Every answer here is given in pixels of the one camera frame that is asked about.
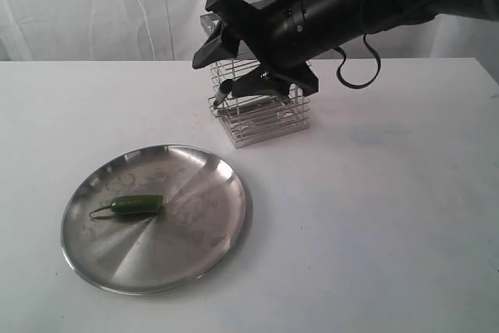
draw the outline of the white table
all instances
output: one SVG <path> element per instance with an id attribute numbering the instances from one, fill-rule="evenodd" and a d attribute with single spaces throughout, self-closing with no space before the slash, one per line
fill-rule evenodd
<path id="1" fill-rule="evenodd" d="M 0 331 L 497 333 L 499 86 L 474 59 L 383 63 L 354 91 L 338 62 L 314 62 L 311 128 L 240 150 L 189 62 L 0 64 Z M 236 169 L 249 235 L 171 292 L 96 289 L 62 256 L 66 202 L 106 161 L 160 143 Z"/>

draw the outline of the plate rim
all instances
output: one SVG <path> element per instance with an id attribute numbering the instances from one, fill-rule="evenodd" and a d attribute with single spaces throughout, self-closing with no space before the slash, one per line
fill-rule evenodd
<path id="1" fill-rule="evenodd" d="M 241 186 L 241 191 L 242 191 L 242 201 L 244 202 L 243 205 L 242 205 L 242 218 L 239 220 L 238 224 L 237 224 L 237 227 L 236 227 L 236 230 L 235 230 L 235 235 L 234 235 L 234 239 L 233 239 L 233 242 L 230 244 L 230 246 L 228 246 L 228 248 L 226 250 L 224 250 L 220 256 L 213 262 L 213 264 L 209 264 L 208 267 L 206 267 L 205 269 L 203 269 L 198 275 L 194 274 L 192 276 L 189 276 L 189 277 L 185 277 L 185 278 L 182 278 L 180 280 L 178 280 L 177 282 L 171 282 L 170 284 L 167 284 L 167 285 L 164 285 L 162 287 L 158 287 L 156 289 L 148 289 L 148 290 L 143 290 L 143 291 L 129 291 L 129 290 L 121 290 L 121 289 L 115 289 L 115 288 L 111 288 L 109 286 L 106 286 L 106 285 L 101 285 L 99 284 L 98 282 L 96 282 L 95 280 L 87 277 L 83 272 L 79 271 L 79 269 L 75 266 L 75 264 L 72 262 L 69 254 L 68 254 L 68 250 L 66 248 L 66 244 L 64 242 L 64 221 L 65 221 L 65 217 L 66 215 L 68 214 L 68 211 L 69 211 L 69 207 L 71 206 L 71 202 L 73 202 L 73 198 L 74 196 L 76 195 L 76 192 L 78 191 L 78 189 L 97 171 L 101 170 L 104 166 L 108 165 L 109 163 L 112 163 L 113 161 L 116 161 L 120 158 L 124 158 L 126 155 L 128 154 L 131 154 L 131 153 L 134 153 L 134 152 L 137 152 L 137 151 L 142 151 L 142 150 L 147 150 L 147 149 L 150 149 L 150 148 L 155 148 L 155 147 L 167 147 L 168 149 L 170 147 L 184 147 L 184 148 L 188 148 L 190 150 L 195 150 L 195 151 L 201 151 L 201 152 L 204 152 L 205 154 L 208 154 L 210 156 L 215 156 L 217 158 L 219 158 L 221 161 L 223 161 L 225 164 L 227 164 L 230 169 L 232 170 L 232 173 L 233 175 L 235 176 L 235 178 L 237 179 L 239 185 Z M 199 147 L 194 147 L 194 146 L 188 146 L 188 145 L 185 145 L 185 144 L 180 144 L 180 143 L 174 143 L 174 144 L 157 144 L 157 145 L 154 145 L 154 146 L 146 146 L 146 147 L 141 147 L 141 148 L 137 148 L 135 150 L 132 150 L 132 151 L 128 151 L 128 152 L 125 152 L 124 154 L 121 154 L 113 159 L 111 159 L 110 161 L 107 161 L 106 163 L 104 163 L 103 165 L 101 165 L 99 168 L 95 169 L 93 172 L 91 172 L 78 186 L 77 188 L 75 189 L 74 193 L 71 195 L 71 197 L 69 198 L 69 201 L 67 203 L 67 205 L 65 206 L 65 210 L 64 210 L 64 213 L 62 214 L 62 220 L 61 220 L 61 231 L 60 231 L 60 242 L 61 242 L 61 248 L 62 248 L 62 255 L 64 256 L 65 258 L 65 261 L 66 263 L 69 265 L 69 267 L 78 275 L 80 276 L 84 281 L 88 282 L 89 284 L 91 284 L 92 286 L 95 286 L 97 287 L 98 289 L 101 289 L 101 290 L 104 290 L 106 292 L 113 292 L 113 293 L 116 293 L 116 294 L 121 294 L 121 295 L 125 295 L 125 296 L 144 296 L 144 295 L 150 295 L 150 294 L 155 294 L 155 293 L 158 293 L 158 292 L 164 292 L 164 291 L 167 291 L 167 290 L 171 290 L 171 289 L 174 289 L 174 288 L 177 288 L 181 285 L 184 285 L 188 282 L 193 282 L 193 281 L 196 281 L 196 280 L 199 280 L 200 278 L 202 278 L 204 275 L 206 275 L 206 273 L 208 273 L 212 268 L 214 268 L 217 264 L 219 264 L 224 258 L 227 257 L 227 255 L 232 251 L 232 249 L 237 246 L 237 243 L 239 242 L 239 239 L 241 237 L 241 232 L 242 232 L 242 228 L 246 222 L 246 219 L 247 219 L 247 214 L 248 214 L 248 210 L 247 210 L 247 194 L 246 194 L 246 187 L 244 185 L 244 183 L 242 183 L 242 180 L 240 179 L 239 175 L 236 173 L 235 169 L 227 162 L 225 161 L 223 158 L 221 158 L 220 156 L 218 156 L 217 154 L 214 154 L 210 151 L 206 151 L 202 148 L 199 148 Z"/>

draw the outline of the white backdrop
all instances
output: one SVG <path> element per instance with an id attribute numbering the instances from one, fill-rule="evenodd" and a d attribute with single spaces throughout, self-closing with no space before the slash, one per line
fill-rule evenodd
<path id="1" fill-rule="evenodd" d="M 0 60 L 191 59 L 205 1 L 0 0 Z M 370 41 L 383 57 L 474 56 L 499 80 L 499 23 L 439 16 Z M 370 56 L 358 40 L 345 47 Z"/>

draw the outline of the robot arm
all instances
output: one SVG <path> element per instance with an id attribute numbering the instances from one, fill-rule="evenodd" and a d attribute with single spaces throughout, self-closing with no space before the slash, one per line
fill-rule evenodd
<path id="1" fill-rule="evenodd" d="M 499 20 L 499 0 L 274 0 L 257 9 L 243 0 L 207 0 L 206 10 L 221 22 L 195 54 L 193 68 L 235 58 L 239 42 L 245 41 L 260 66 L 232 84 L 236 97 L 256 94 L 287 95 L 297 84 L 305 95 L 319 90 L 318 79 L 306 61 L 359 36 L 390 30 L 399 25 L 431 21 L 444 13 L 478 19 Z M 351 88 L 338 70 L 340 81 Z"/>

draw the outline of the black strap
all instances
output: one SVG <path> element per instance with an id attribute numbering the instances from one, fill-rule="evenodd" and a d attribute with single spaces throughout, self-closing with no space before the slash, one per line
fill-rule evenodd
<path id="1" fill-rule="evenodd" d="M 364 34 L 363 41 L 364 41 L 364 44 L 366 45 L 367 49 L 369 50 L 369 52 L 371 54 L 373 54 L 373 57 L 376 59 L 377 71 L 376 71 L 376 74 L 374 75 L 374 77 L 372 78 L 372 80 L 369 82 L 366 82 L 365 84 L 354 85 L 354 84 L 348 82 L 347 80 L 345 80 L 345 78 L 343 78 L 342 68 L 343 68 L 343 65 L 346 63 L 346 52 L 341 47 L 333 48 L 333 50 L 335 50 L 337 53 L 339 53 L 343 57 L 343 62 L 340 64 L 340 66 L 338 67 L 338 70 L 336 71 L 336 77 L 343 85 L 347 86 L 349 89 L 360 90 L 360 89 L 364 89 L 364 88 L 368 87 L 372 82 L 374 82 L 374 80 L 377 78 L 377 76 L 380 74 L 380 71 L 381 71 L 381 58 L 378 55 L 378 53 L 376 52 L 376 50 L 374 48 L 372 48 L 369 45 L 369 43 L 367 43 L 366 37 L 367 37 L 367 34 Z"/>

